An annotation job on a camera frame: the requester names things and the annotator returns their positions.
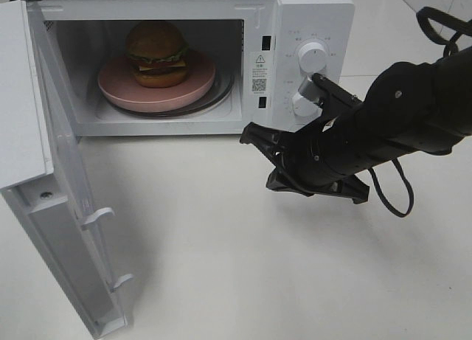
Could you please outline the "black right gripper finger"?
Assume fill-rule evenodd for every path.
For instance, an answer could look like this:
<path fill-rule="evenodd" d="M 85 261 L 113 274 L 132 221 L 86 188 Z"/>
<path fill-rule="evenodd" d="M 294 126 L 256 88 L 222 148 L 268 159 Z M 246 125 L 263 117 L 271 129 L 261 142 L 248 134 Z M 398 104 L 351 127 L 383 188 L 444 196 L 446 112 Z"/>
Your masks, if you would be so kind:
<path fill-rule="evenodd" d="M 338 181 L 315 186 L 288 176 L 277 168 L 269 174 L 265 187 L 275 192 L 295 192 L 306 197 L 326 195 L 348 198 L 354 204 L 365 203 L 369 197 L 369 186 L 357 176 L 348 176 Z"/>
<path fill-rule="evenodd" d="M 267 128 L 250 122 L 240 135 L 240 144 L 253 145 L 267 159 L 275 159 L 278 153 L 285 152 L 292 141 L 295 133 Z"/>

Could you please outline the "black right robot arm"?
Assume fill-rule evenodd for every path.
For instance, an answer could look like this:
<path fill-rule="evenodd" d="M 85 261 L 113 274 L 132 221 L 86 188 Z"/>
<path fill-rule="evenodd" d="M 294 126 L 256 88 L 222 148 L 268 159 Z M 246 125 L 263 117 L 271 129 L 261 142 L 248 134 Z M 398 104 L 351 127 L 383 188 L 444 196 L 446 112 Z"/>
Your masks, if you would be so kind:
<path fill-rule="evenodd" d="M 321 74 L 300 87 L 322 114 L 296 132 L 248 124 L 240 137 L 273 165 L 266 186 L 360 204 L 369 188 L 358 173 L 422 151 L 447 155 L 471 135 L 471 50 L 434 63 L 399 62 L 382 72 L 363 100 Z"/>

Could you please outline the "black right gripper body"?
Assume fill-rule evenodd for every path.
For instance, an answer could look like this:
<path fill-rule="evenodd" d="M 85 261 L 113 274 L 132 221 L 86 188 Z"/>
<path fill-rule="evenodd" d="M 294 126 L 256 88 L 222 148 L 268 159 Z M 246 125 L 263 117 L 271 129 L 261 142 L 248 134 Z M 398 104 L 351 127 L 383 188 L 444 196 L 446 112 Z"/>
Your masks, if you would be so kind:
<path fill-rule="evenodd" d="M 318 139 L 327 132 L 324 129 L 326 124 L 355 108 L 361 101 L 329 80 L 315 84 L 326 93 L 324 105 L 319 106 L 322 113 L 319 117 L 314 117 L 314 121 L 294 132 L 294 140 L 285 152 L 280 153 L 280 166 L 277 169 L 302 182 L 320 186 L 355 175 L 338 173 L 328 167 L 325 159 L 327 151 L 319 148 Z"/>

